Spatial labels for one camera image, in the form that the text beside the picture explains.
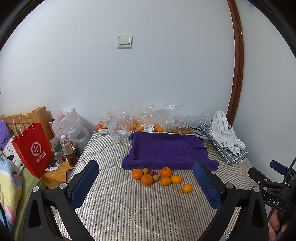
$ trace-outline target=green blanket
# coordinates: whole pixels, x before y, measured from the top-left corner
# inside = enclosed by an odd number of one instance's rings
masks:
[[[17,205],[17,213],[15,217],[15,226],[13,229],[13,238],[17,241],[22,240],[22,232],[24,227],[24,219],[26,215],[27,204],[32,192],[33,187],[38,186],[42,190],[46,188],[41,179],[32,176],[27,168],[24,168],[20,175],[22,179],[22,196]]]

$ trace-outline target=white pillow with black spots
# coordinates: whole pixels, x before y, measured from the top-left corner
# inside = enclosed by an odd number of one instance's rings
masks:
[[[9,142],[7,143],[7,145],[3,150],[3,154],[6,156],[8,160],[11,160],[12,163],[15,165],[15,173],[20,175],[25,165],[23,164],[22,160],[19,158],[18,154],[16,153],[11,143],[14,139],[15,137],[10,138]]]

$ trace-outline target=silver bolt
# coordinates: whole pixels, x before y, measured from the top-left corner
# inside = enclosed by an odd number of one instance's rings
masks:
[[[232,183],[225,183],[225,186],[229,189],[233,188],[233,184]]]
[[[67,183],[61,183],[61,184],[59,185],[59,187],[60,187],[60,189],[64,189],[64,188],[67,187]]]
[[[259,192],[259,191],[260,191],[258,187],[253,187],[253,190],[254,190],[255,192]]]
[[[39,190],[39,187],[33,187],[33,192],[37,192]]]

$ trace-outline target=bag handle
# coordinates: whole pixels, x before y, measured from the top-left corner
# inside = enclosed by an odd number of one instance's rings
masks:
[[[22,115],[25,115],[26,117],[28,117],[26,114],[21,114],[21,115],[15,115],[14,116],[14,118],[13,118],[13,120],[12,120],[12,123],[13,123],[13,126],[14,126],[14,128],[15,128],[15,122],[14,122],[14,120],[15,120],[15,117],[16,116],[19,116],[19,128],[20,128],[20,118],[22,118],[22,120],[25,122],[25,120],[24,120],[24,118],[22,117]],[[28,119],[30,120],[30,122],[31,122],[31,125],[32,125],[32,127],[33,127],[33,129],[34,129],[34,126],[33,126],[33,124],[32,124],[32,121],[31,121],[31,119],[28,117]]]

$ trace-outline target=folded plaid fabric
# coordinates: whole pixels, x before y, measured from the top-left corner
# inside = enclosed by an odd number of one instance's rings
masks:
[[[240,154],[234,155],[228,149],[224,149],[222,146],[220,146],[218,142],[215,141],[213,136],[209,133],[209,130],[211,130],[212,128],[207,124],[202,124],[199,126],[199,128],[205,135],[207,135],[207,137],[211,140],[218,152],[223,156],[228,164],[237,164],[247,156],[248,152],[246,149],[241,150]]]

